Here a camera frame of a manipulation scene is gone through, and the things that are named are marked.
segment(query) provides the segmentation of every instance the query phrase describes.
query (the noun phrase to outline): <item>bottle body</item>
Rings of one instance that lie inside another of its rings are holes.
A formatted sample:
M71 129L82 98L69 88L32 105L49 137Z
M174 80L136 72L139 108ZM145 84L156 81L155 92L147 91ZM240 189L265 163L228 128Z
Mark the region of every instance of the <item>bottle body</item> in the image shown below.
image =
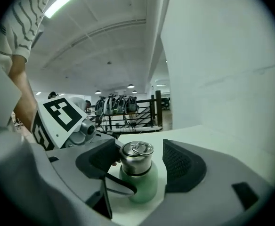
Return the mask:
M151 162L150 170L141 176L128 175L121 166L119 177L121 180L137 188L137 193L129 197L130 201L135 203L146 203L155 197L157 192L158 171L153 161Z

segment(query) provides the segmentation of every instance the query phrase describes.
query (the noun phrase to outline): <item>bottle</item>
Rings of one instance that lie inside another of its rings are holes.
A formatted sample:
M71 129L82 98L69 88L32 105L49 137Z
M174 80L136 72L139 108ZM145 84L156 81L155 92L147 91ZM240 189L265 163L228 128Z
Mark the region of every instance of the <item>bottle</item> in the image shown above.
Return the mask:
M136 203L145 203L157 192L158 171L151 160L154 148L151 144L133 141L120 148L121 167L119 177L137 188L137 193L129 197Z

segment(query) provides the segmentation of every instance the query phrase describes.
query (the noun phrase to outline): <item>metal bottle cap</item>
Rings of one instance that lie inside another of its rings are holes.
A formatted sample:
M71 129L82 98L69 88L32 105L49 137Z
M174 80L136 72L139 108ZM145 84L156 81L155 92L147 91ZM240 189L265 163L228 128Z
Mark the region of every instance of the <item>metal bottle cap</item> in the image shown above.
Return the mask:
M120 148L122 168L127 174L142 174L151 167L151 154L154 148L151 144L133 141Z

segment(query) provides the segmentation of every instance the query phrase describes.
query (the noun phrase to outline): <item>fluorescent light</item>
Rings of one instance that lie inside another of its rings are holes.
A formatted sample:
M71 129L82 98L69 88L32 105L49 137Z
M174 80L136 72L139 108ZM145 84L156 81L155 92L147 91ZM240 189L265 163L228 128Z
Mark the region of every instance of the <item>fluorescent light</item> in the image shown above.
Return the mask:
M61 7L63 7L70 0L56 0L44 13L45 16L51 18Z

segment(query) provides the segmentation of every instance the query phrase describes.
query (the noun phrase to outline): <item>forearm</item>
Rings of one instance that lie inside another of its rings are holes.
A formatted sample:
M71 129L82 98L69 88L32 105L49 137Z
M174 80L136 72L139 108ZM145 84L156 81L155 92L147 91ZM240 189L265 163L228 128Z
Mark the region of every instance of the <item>forearm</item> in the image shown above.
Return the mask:
M14 55L12 61L13 64L9 72L9 77L22 93L14 109L14 113L24 126L30 130L36 109L36 100L25 72L25 58Z

